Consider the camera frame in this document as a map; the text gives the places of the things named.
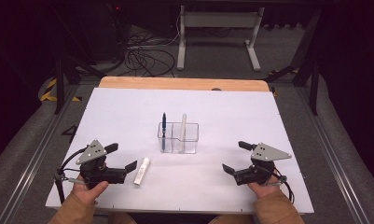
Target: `black cable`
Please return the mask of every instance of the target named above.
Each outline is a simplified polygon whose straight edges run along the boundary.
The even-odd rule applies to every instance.
[[[131,37],[129,38],[129,41],[128,41],[128,47],[129,48],[130,47],[139,47],[143,44],[150,45],[149,43],[146,43],[146,42],[148,42],[149,40],[151,40],[155,37],[158,37],[158,35],[153,35],[151,33],[145,33],[145,32],[139,32],[139,33],[132,34]]]
[[[275,166],[273,167],[273,169],[276,170],[277,173],[279,173],[278,175],[277,175],[276,173],[271,172],[271,171],[267,170],[266,168],[263,168],[263,167],[260,167],[260,166],[256,166],[256,168],[258,168],[259,170],[262,170],[262,171],[264,171],[264,172],[266,172],[266,173],[269,173],[269,174],[271,174],[271,175],[276,176],[276,178],[277,178],[278,180],[280,180],[280,179],[282,178],[282,174],[280,173],[280,171],[279,171]],[[294,195],[294,192],[291,190],[291,187],[289,186],[289,184],[288,184],[286,181],[284,181],[284,184],[285,184],[285,186],[286,186],[287,189],[288,189],[288,199],[289,199],[289,201],[290,201],[291,203],[294,203],[294,201],[295,201],[295,195]]]
[[[143,49],[141,47],[137,47],[136,49],[127,48],[127,51],[128,53],[126,56],[127,60],[125,60],[125,65],[131,71],[118,74],[117,76],[128,74],[132,71],[134,71],[135,75],[137,75],[137,70],[143,69],[145,70],[143,76],[145,74],[148,74],[150,77],[157,77],[168,74],[170,72],[174,77],[173,68],[175,66],[175,58],[171,53],[162,49]],[[148,52],[161,52],[166,54],[172,59],[171,65],[168,65],[166,62],[147,54]],[[168,69],[157,74],[152,73],[150,70],[155,66],[156,62],[164,64]]]
[[[64,203],[64,191],[63,191],[63,188],[62,188],[62,181],[64,179],[64,167],[67,165],[67,163],[72,159],[74,158],[76,155],[78,155],[79,153],[82,153],[84,152],[88,147],[85,147],[85,148],[82,148],[80,150],[78,150],[77,152],[75,152],[73,155],[71,155],[61,166],[61,168],[59,168],[57,170],[57,174],[54,176],[54,179],[55,179],[55,185],[58,189],[58,192],[59,192],[59,198],[61,200],[61,203]]]
[[[80,170],[70,169],[70,168],[65,168],[64,171],[75,171],[75,172],[80,172]]]
[[[119,30],[120,28],[120,24],[118,23],[118,20],[115,18],[114,14],[113,14],[113,11],[111,10],[111,7],[109,5],[107,5],[108,8],[109,8],[109,11],[110,11],[110,15],[111,15],[111,19],[113,21],[113,24],[114,24],[114,27],[117,27],[118,29],[116,29],[116,33],[117,31]],[[52,11],[56,14],[56,16],[58,17],[59,21],[62,23],[62,26],[63,28],[67,31],[67,33],[73,38],[74,42],[76,43],[76,45],[80,48],[80,50],[84,53],[85,57],[87,57],[88,59],[90,59],[91,61],[95,62],[95,60],[93,58],[91,58],[91,56],[84,50],[84,48],[79,44],[79,42],[76,40],[76,37],[73,35],[73,33],[71,32],[71,30],[69,29],[69,27],[65,24],[65,22],[63,21],[62,17],[59,15],[59,13],[57,12],[57,10],[52,6],[50,5],[50,8],[52,9]],[[102,73],[108,73],[108,72],[111,72],[111,71],[114,71],[115,69],[117,69],[118,67],[120,67],[122,65],[123,61],[122,60],[118,60],[117,63],[115,63],[114,65],[110,66],[110,67],[107,67],[105,69],[98,69],[99,72],[102,72]],[[88,71],[86,71],[85,73],[80,73],[80,75],[82,76],[89,76],[90,73]]]
[[[82,153],[84,152],[88,147],[85,147],[85,148],[82,148],[80,150],[78,150],[77,152],[75,152],[73,155],[71,155],[61,166],[60,170],[63,171],[65,165],[67,165],[67,163],[72,160],[76,155],[78,155],[79,153]]]

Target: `metal frame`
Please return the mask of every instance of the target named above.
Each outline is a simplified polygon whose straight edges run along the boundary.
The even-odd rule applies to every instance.
[[[326,131],[320,121],[320,119],[313,114],[311,111],[311,105],[309,102],[308,93],[305,92],[302,88],[297,88],[297,94],[299,99],[303,102],[306,113],[309,115],[312,124],[314,125],[315,131],[318,134],[319,142],[321,144],[321,149],[326,157],[326,160],[329,164],[329,167],[332,170],[332,173],[338,182],[339,189],[343,194],[343,197],[349,206],[350,212],[353,216],[355,223],[370,223],[367,218],[367,214],[359,202],[359,199],[353,189],[353,185],[350,181],[349,176],[344,171],[340,161],[338,159],[335,149],[332,147],[332,144],[329,141]]]
[[[27,190],[30,188],[30,185],[35,178],[35,174],[38,172],[38,168],[41,164],[41,161],[44,160],[44,157],[49,149],[50,142],[55,134],[59,123],[62,120],[62,116],[67,109],[67,106],[72,102],[73,97],[78,89],[77,85],[72,85],[71,88],[67,91],[65,96],[65,102],[62,109],[59,110],[58,114],[53,115],[50,124],[45,131],[41,142],[39,143],[35,154],[27,165],[26,169],[22,173],[22,176],[18,182],[17,187],[14,189],[11,197],[9,198],[6,207],[4,208],[0,216],[0,224],[11,223],[13,217],[16,215],[21,202],[24,196],[27,193]]]
[[[258,12],[189,12],[181,6],[180,11],[180,44],[178,47],[177,69],[183,70],[186,55],[186,27],[238,27],[254,28],[251,39],[245,40],[245,46],[255,71],[260,71],[260,65],[254,50],[259,25],[262,21],[264,7]]]

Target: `white marker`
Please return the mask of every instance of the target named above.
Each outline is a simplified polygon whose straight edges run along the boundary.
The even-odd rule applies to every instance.
[[[143,180],[144,174],[146,169],[148,169],[150,160],[149,158],[143,158],[143,164],[140,166],[140,170],[137,173],[136,178],[134,179],[134,184],[140,185],[141,181]]]
[[[179,152],[181,152],[181,153],[184,153],[184,149],[185,149],[186,125],[187,125],[187,115],[184,114],[183,115],[183,121],[181,123],[181,134],[180,134],[181,146],[180,146]]]

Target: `clear plastic container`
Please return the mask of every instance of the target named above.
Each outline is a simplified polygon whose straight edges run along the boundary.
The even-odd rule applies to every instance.
[[[199,141],[199,124],[186,123],[183,132],[181,122],[166,122],[166,133],[163,133],[161,122],[158,127],[158,139],[160,151],[163,153],[196,153]]]

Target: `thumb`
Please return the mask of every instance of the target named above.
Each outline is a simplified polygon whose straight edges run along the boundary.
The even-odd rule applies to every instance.
[[[100,182],[98,185],[96,185],[96,187],[90,190],[90,196],[96,199],[107,189],[107,187],[107,181]]]

